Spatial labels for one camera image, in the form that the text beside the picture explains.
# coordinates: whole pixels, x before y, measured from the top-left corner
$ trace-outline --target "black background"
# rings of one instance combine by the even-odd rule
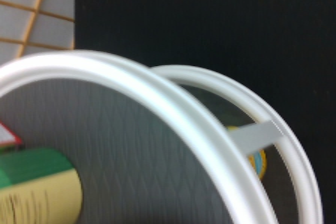
[[[336,2],[77,0],[76,19],[79,49],[209,68],[266,99],[307,149],[336,223]]]

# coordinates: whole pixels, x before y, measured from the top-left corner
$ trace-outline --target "white plastic ring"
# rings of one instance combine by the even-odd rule
[[[0,97],[32,82],[59,78],[94,82],[149,108],[188,144],[235,222],[277,224],[271,201],[247,158],[220,121],[191,94],[131,60],[80,51],[40,54],[2,67]]]
[[[220,95],[257,122],[274,121],[286,136],[275,144],[295,184],[301,223],[323,224],[319,184],[307,153],[284,119],[266,101],[233,79],[208,69],[172,65],[155,67],[154,71],[178,84],[194,86]]]

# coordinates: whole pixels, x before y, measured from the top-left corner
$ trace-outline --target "white plastic rim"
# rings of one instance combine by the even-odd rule
[[[131,60],[77,51],[38,54],[5,65],[0,68],[0,97],[29,83],[61,78],[118,90],[149,108],[179,134],[205,166],[235,223],[277,224],[248,159],[218,119],[193,95]]]
[[[275,142],[290,172],[302,224],[323,224],[323,206],[317,179],[298,137],[280,114],[259,95],[223,74],[194,66],[160,66],[157,74],[181,85],[208,90],[229,100],[259,122],[274,121],[286,138]]]

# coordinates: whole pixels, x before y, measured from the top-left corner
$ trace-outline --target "green object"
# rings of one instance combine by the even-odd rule
[[[47,148],[0,156],[0,189],[74,169],[64,154]]]

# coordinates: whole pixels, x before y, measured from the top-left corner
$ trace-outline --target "white spoke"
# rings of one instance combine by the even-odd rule
[[[247,155],[271,146],[284,136],[275,123],[251,124],[229,132],[235,143]]]

